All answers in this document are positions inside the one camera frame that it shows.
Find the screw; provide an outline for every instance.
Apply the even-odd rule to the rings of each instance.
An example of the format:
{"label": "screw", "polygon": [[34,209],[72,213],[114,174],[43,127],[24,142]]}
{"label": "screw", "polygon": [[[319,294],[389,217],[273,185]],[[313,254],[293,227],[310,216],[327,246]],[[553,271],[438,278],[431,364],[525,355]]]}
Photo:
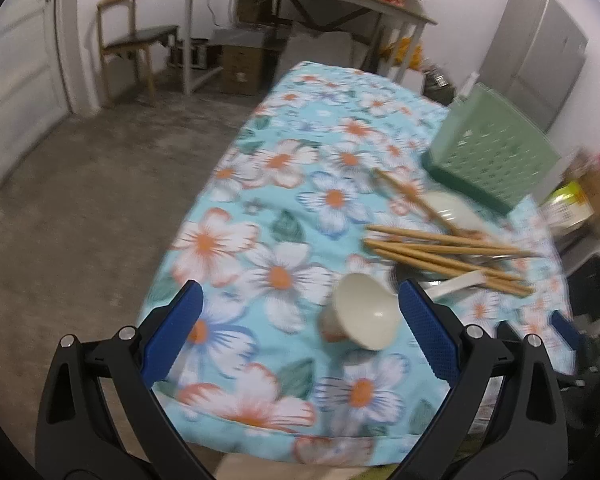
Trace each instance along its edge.
{"label": "screw", "polygon": [[120,329],[118,332],[118,337],[122,339],[122,341],[129,341],[133,339],[136,335],[136,329],[132,326],[125,326]]}
{"label": "screw", "polygon": [[482,334],[484,334],[484,330],[482,330],[477,325],[469,325],[466,328],[466,333],[469,337],[472,337],[474,339],[480,339],[482,337]]}
{"label": "screw", "polygon": [[534,346],[536,348],[542,346],[542,339],[540,339],[539,335],[531,334],[528,338],[526,338],[526,340],[529,341],[529,344],[531,346]]}
{"label": "screw", "polygon": [[74,342],[75,342],[75,337],[72,336],[71,334],[63,335],[62,339],[60,340],[60,346],[62,348],[69,348],[69,346],[74,344]]}

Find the white door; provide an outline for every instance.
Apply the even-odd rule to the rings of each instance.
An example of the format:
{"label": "white door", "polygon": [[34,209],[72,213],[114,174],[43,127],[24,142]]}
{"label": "white door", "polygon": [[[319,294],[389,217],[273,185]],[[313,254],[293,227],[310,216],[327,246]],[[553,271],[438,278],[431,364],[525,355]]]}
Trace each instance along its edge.
{"label": "white door", "polygon": [[0,181],[67,114],[54,0],[5,0],[0,7]]}

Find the desk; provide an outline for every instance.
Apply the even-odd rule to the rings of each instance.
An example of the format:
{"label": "desk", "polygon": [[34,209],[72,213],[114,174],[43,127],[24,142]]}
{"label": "desk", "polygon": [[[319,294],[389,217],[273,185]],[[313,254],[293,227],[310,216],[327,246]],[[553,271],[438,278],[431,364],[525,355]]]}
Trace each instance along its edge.
{"label": "desk", "polygon": [[[393,66],[395,56],[400,45],[400,40],[407,34],[409,25],[414,25],[413,33],[411,34],[411,44],[404,56],[400,69],[395,73],[394,82],[402,80],[405,71],[409,65],[414,50],[420,41],[422,31],[427,24],[436,25],[437,23],[427,16],[422,7],[416,0],[409,0],[407,6],[401,7],[384,0],[340,0],[341,2],[347,2],[369,9],[374,12],[378,12],[384,16],[390,16],[400,22],[400,29],[398,30],[398,38],[394,46],[394,50],[391,53],[391,57],[388,63],[388,67]],[[191,42],[191,13],[193,7],[193,0],[186,0],[185,2],[185,19],[184,19],[184,52],[190,51]],[[211,70],[204,76],[198,78],[195,82],[191,79],[191,60],[189,56],[184,56],[183,62],[183,81],[184,81],[184,93],[190,95],[191,92],[202,85],[203,82],[207,81],[210,77],[219,73],[222,69],[220,67]]]}

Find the chair seat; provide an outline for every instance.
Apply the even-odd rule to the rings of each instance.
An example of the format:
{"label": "chair seat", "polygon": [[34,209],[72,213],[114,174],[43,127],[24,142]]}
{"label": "chair seat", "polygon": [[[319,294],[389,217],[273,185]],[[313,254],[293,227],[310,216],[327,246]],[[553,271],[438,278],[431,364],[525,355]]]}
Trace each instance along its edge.
{"label": "chair seat", "polygon": [[111,43],[107,43],[104,50],[107,50],[108,48],[121,48],[124,46],[132,47],[143,43],[155,43],[155,41],[160,40],[163,36],[176,34],[177,31],[177,25],[161,25],[160,27],[141,28],[131,34],[117,38]]}

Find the wooden chopsticks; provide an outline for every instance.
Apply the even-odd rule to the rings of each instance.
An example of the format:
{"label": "wooden chopsticks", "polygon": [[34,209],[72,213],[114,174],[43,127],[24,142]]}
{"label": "wooden chopsticks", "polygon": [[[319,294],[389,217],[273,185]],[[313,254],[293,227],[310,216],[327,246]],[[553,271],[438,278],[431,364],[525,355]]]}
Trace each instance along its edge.
{"label": "wooden chopsticks", "polygon": [[490,248],[490,247],[460,247],[453,245],[439,245],[439,244],[413,244],[404,242],[395,242],[388,240],[387,243],[392,246],[406,245],[411,249],[417,251],[425,251],[427,253],[436,254],[475,254],[477,256],[521,256],[523,258],[539,258],[541,255],[532,251],[518,250],[515,254],[507,253],[503,249]]}
{"label": "wooden chopsticks", "polygon": [[508,272],[503,272],[502,270],[491,269],[490,267],[483,267],[480,265],[468,264],[459,260],[453,260],[451,258],[444,258],[443,256],[437,256],[435,254],[426,253],[424,251],[417,251],[415,249],[411,249],[409,244],[400,244],[397,246],[396,244],[372,240],[371,238],[365,238],[363,242],[367,247],[373,249],[383,249],[385,251],[403,254],[404,256],[411,256],[412,258],[425,260],[434,264],[440,264],[445,267],[453,267],[455,269],[465,270],[466,272],[469,272],[470,270],[481,270],[487,276],[500,278],[501,280],[509,280],[512,282],[522,280],[522,276],[517,276],[516,274],[509,274]]}
{"label": "wooden chopsticks", "polygon": [[378,168],[374,170],[374,173],[398,190],[398,192],[400,192],[409,202],[413,202],[415,205],[419,206],[429,216],[430,220],[436,221],[441,227],[451,233],[451,235],[441,235],[385,225],[366,225],[365,229],[368,231],[398,235],[405,238],[414,238],[416,240],[438,242],[435,244],[396,243],[364,238],[363,243],[371,248],[376,254],[389,260],[393,260],[394,262],[408,264],[411,267],[416,267],[421,270],[437,272],[450,278],[461,276],[465,272],[470,272],[471,270],[481,270],[487,276],[487,281],[483,285],[486,288],[497,290],[499,292],[506,292],[508,294],[515,294],[522,298],[534,292],[532,287],[519,283],[519,281],[523,279],[522,276],[452,258],[445,258],[444,256],[437,256],[435,253],[476,254],[480,256],[506,254],[511,256],[522,256],[525,258],[533,258],[539,256],[539,254],[531,251],[524,251],[506,244],[469,238],[471,234],[468,231],[456,227],[452,222],[445,219],[439,212],[433,209],[426,200],[419,197],[411,186],[401,183],[393,175],[378,170]]}
{"label": "wooden chopsticks", "polygon": [[[456,276],[461,276],[462,274],[464,274],[463,270],[452,269],[451,267],[443,267],[438,264],[425,262],[423,260],[411,258],[410,256],[404,256],[403,254],[392,253],[391,251],[385,251],[383,249],[374,249],[374,252],[379,256],[382,256],[389,260],[407,264],[411,267],[416,267],[421,270],[437,272],[439,274],[442,274],[443,276],[448,276],[450,278],[455,278]],[[530,286],[519,285],[513,282],[506,282],[504,280],[498,280],[497,278],[487,278],[487,282],[484,284],[484,286],[490,288],[491,290],[497,290],[498,292],[506,292],[507,294],[513,294],[519,296],[520,298],[526,298],[534,292],[533,288],[531,288]]]}
{"label": "wooden chopsticks", "polygon": [[455,236],[462,236],[462,231],[458,227],[453,225],[449,220],[444,218],[439,212],[433,209],[429,203],[421,199],[413,190],[413,188],[411,188],[411,186],[401,183],[398,179],[386,171],[378,170],[378,168],[376,168],[374,171],[376,172],[376,175],[385,179],[389,184],[394,186],[395,189],[401,192],[407,200],[419,206],[429,216],[429,218],[437,221],[442,227]]}
{"label": "wooden chopsticks", "polygon": [[507,254],[520,255],[521,252],[527,253],[528,251],[522,251],[517,247],[505,244],[494,244],[492,242],[482,242],[480,240],[474,240],[473,238],[466,238],[462,236],[450,236],[440,235],[437,233],[428,233],[426,231],[417,231],[414,229],[400,229],[397,227],[390,227],[387,225],[368,224],[365,225],[367,231],[376,231],[379,233],[387,233],[391,235],[404,236],[407,238],[416,238],[416,240],[432,240],[434,242],[442,242],[449,245],[461,245],[469,247],[485,247],[490,249],[498,249],[505,251]]}

